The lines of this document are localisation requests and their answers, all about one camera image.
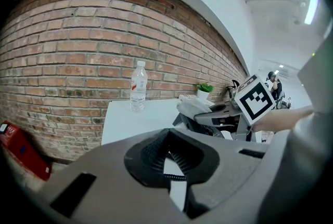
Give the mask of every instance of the red box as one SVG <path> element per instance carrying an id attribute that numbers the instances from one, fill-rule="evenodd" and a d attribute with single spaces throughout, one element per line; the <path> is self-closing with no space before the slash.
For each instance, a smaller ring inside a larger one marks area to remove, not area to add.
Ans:
<path id="1" fill-rule="evenodd" d="M 42 180 L 47 180 L 51 174 L 51 165 L 47 164 L 34 150 L 19 127 L 5 121 L 8 124 L 5 132 L 0 134 L 3 145 L 24 165 L 24 167 L 36 174 Z"/>

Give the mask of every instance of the human arm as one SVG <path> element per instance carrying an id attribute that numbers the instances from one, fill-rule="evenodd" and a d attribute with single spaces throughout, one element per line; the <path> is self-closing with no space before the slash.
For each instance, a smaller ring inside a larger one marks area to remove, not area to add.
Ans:
<path id="1" fill-rule="evenodd" d="M 271 110 L 253 125 L 252 131 L 255 133 L 261 130 L 274 132 L 290 130 L 294 128 L 298 120 L 310 115 L 312 112 L 312 106 L 295 110 Z"/>
<path id="2" fill-rule="evenodd" d="M 273 83 L 273 87 L 272 87 L 274 90 L 276 90 L 277 89 L 277 81 L 274 81 L 274 83 Z"/>

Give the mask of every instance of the plastic bottle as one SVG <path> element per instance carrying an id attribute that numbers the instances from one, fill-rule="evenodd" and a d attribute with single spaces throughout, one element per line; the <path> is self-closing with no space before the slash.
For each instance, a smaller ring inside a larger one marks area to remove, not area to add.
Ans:
<path id="1" fill-rule="evenodd" d="M 146 86 L 148 76 L 145 70 L 146 63 L 138 61 L 131 80 L 131 110 L 140 111 L 145 107 Z"/>

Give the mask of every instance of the potted plant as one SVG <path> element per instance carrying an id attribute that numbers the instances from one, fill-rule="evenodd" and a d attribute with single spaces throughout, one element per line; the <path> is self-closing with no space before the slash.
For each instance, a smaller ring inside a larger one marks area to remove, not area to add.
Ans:
<path id="1" fill-rule="evenodd" d="M 208 94 L 210 92 L 213 92 L 213 89 L 214 89 L 213 86 L 211 86 L 207 83 L 197 84 L 197 86 L 198 86 L 197 97 L 202 101 L 205 101 L 208 97 Z"/>

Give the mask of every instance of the white pot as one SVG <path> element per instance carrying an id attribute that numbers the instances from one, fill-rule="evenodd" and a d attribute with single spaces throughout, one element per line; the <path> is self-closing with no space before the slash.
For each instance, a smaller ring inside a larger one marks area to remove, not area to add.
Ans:
<path id="1" fill-rule="evenodd" d="M 198 97 L 201 101 L 205 101 L 205 100 L 207 100 L 208 95 L 209 95 L 208 92 L 204 92 L 204 91 L 201 91 L 201 90 L 198 90 L 198 92 L 197 92 L 197 97 Z"/>

